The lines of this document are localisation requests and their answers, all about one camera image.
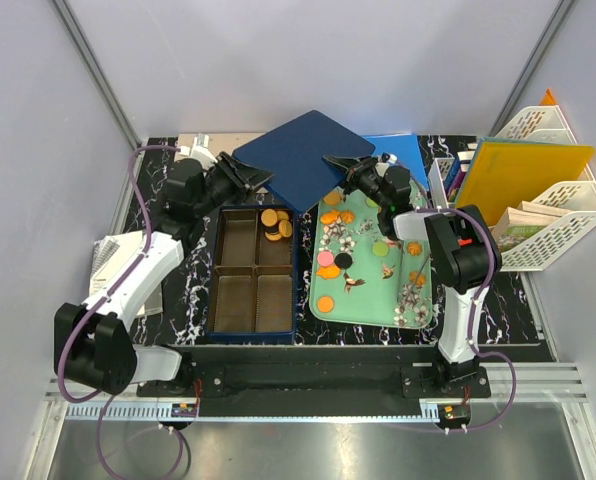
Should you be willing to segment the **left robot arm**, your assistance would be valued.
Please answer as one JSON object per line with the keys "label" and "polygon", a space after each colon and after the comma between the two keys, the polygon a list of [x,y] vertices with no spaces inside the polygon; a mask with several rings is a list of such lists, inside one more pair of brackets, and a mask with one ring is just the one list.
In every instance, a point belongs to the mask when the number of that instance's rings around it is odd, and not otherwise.
{"label": "left robot arm", "polygon": [[142,213],[144,240],[122,270],[80,304],[63,304],[54,316],[54,370],[63,398],[78,397],[66,383],[99,393],[122,393],[129,385],[159,381],[174,396],[193,386],[194,372],[178,351],[135,344],[129,335],[138,311],[157,286],[195,248],[204,219],[225,203],[244,201],[273,177],[222,152],[210,167],[195,157],[173,163],[162,189],[159,213]]}

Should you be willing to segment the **blue tin lid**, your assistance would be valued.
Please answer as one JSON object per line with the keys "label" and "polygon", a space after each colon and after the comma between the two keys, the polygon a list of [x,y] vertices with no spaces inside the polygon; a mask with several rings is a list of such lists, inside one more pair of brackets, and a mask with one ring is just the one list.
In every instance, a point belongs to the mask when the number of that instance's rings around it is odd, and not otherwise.
{"label": "blue tin lid", "polygon": [[342,173],[324,158],[364,157],[375,146],[317,110],[311,110],[236,148],[244,164],[273,173],[267,190],[304,213],[336,187]]}

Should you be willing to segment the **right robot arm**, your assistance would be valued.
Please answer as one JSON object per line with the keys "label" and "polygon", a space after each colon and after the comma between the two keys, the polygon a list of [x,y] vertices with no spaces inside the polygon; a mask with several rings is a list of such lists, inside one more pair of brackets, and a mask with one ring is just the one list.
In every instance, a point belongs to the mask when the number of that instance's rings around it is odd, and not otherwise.
{"label": "right robot arm", "polygon": [[379,157],[325,156],[323,160],[342,173],[344,193],[358,190],[378,205],[383,235],[428,243],[436,278],[445,289],[445,317],[432,384],[441,395],[458,394],[479,368],[482,303],[502,267],[501,253],[480,209],[415,206],[409,170]]}

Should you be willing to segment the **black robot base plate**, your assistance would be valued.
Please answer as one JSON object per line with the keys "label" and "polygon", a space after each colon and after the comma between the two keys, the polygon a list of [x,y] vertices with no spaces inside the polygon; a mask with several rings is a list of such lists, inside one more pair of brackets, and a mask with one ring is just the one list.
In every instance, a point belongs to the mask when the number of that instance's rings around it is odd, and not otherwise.
{"label": "black robot base plate", "polygon": [[436,378],[430,346],[235,346],[185,347],[180,383],[150,381],[141,397],[200,395],[204,419],[273,420],[419,415],[421,400],[488,399],[484,369],[465,387]]}

